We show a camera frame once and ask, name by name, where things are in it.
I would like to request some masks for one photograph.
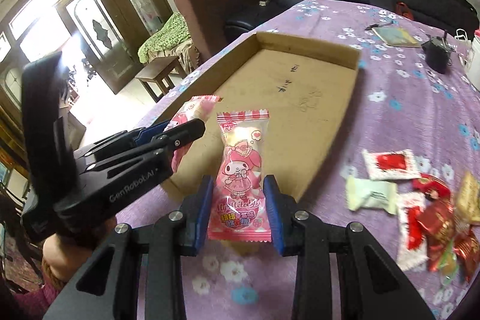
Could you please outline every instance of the green patterned blanket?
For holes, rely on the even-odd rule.
[[[165,25],[138,49],[141,63],[148,62],[148,52],[167,51],[190,38],[187,23],[179,12],[173,13]]]

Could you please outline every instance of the purple floral tablecloth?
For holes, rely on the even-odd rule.
[[[465,170],[479,177],[480,94],[470,85],[455,54],[448,73],[439,75],[426,65],[421,49],[388,47],[373,33],[364,31],[370,24],[391,20],[421,42],[428,39],[427,35],[442,35],[439,29],[377,7],[332,0],[306,0],[255,31],[329,40],[362,51],[361,70],[341,135],[301,205],[326,223],[340,226],[351,221],[363,223],[396,259],[397,216],[370,209],[349,211],[345,178],[368,177],[361,154],[364,148],[372,152],[410,148],[422,172],[441,178],[454,189],[458,188]],[[247,36],[243,35],[192,72],[139,126],[153,124],[180,91]],[[449,42],[458,45],[452,37]],[[399,192],[410,189],[409,182],[399,183]],[[123,210],[118,221],[133,227],[144,226],[177,207],[157,187]],[[291,317],[296,259],[277,256],[271,244],[262,244],[256,254],[240,257],[218,242],[207,241],[198,257],[182,259],[182,273],[189,319]],[[406,275],[439,319],[449,316],[468,289],[459,279],[442,288],[438,273],[426,271],[425,265],[407,271]],[[333,276],[334,286],[338,286],[337,279]],[[336,319],[340,318],[338,301],[339,296],[334,293]]]

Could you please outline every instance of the book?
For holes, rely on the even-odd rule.
[[[420,48],[420,43],[414,39],[410,34],[403,28],[372,28],[372,31],[380,37],[383,42],[390,46],[405,46]]]

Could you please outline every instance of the silver bolt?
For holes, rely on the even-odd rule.
[[[295,218],[297,220],[303,221],[308,219],[308,212],[307,211],[296,211],[295,212]]]
[[[115,232],[118,234],[124,234],[128,231],[128,224],[120,223],[115,227]]]
[[[361,232],[363,231],[363,225],[355,221],[350,224],[350,229],[352,230],[352,232]]]
[[[169,214],[169,219],[171,221],[178,221],[183,218],[183,213],[181,211],[173,211]]]

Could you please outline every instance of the tiled floor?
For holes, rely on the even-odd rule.
[[[170,77],[176,86],[182,81],[179,76]],[[160,93],[156,85],[150,85],[157,94]],[[95,76],[87,92],[80,95],[71,109],[71,113],[87,128],[81,146],[122,130],[134,129],[154,104],[137,79],[133,79],[115,95],[99,76]]]

